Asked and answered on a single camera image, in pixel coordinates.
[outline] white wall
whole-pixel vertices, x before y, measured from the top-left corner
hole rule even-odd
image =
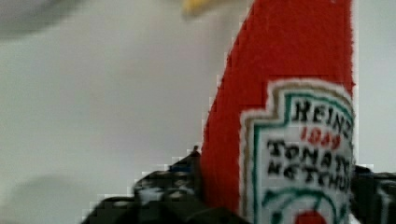
[[[0,222],[79,223],[186,156],[247,5],[186,21],[178,0],[85,0],[39,31],[4,31]],[[395,170],[395,5],[360,0],[358,162],[376,171]]]

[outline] blurry object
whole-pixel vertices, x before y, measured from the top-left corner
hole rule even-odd
[[[214,0],[184,0],[183,13],[186,15],[194,15],[203,11]]]
[[[0,1],[0,24],[21,21],[39,12],[56,0],[2,0]]]
[[[83,0],[1,0],[0,39],[14,39],[48,27]]]

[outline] white label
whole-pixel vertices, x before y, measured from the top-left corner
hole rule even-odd
[[[272,83],[241,116],[240,215],[253,224],[348,222],[353,108],[339,86]]]

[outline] knitted ketchup bottle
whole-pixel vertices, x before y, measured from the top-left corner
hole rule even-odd
[[[351,0],[256,0],[204,132],[205,202],[253,224],[347,223]]]

